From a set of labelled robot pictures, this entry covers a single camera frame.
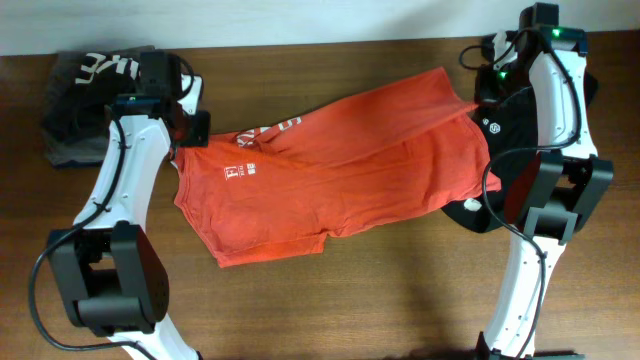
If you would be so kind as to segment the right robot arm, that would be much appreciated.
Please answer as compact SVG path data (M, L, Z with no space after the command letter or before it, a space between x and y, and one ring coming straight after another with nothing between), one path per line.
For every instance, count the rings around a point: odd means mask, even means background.
M498 107L520 90L535 97L533 159L507 192L499 222L510 254L496 310L478 336L477 359L534 359L535 332L554 268L613 180L599 157L585 98L587 36L563 27L559 7L537 2L516 32L495 35L492 60L477 69L474 100Z

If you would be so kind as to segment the red t-shirt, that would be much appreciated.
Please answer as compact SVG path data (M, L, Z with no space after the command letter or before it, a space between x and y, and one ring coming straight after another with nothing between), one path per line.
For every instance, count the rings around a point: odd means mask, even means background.
M177 152L176 206L222 267L318 254L327 238L497 191L487 142L436 68Z

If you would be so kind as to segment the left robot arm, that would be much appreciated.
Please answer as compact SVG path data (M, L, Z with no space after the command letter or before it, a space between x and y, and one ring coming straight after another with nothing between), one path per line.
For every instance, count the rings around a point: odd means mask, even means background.
M182 145L208 142L195 104L121 96L106 108L108 149L92 193L68 229L50 233L47 262L72 325L134 359L198 359L169 314L169 279L146 235L155 179Z

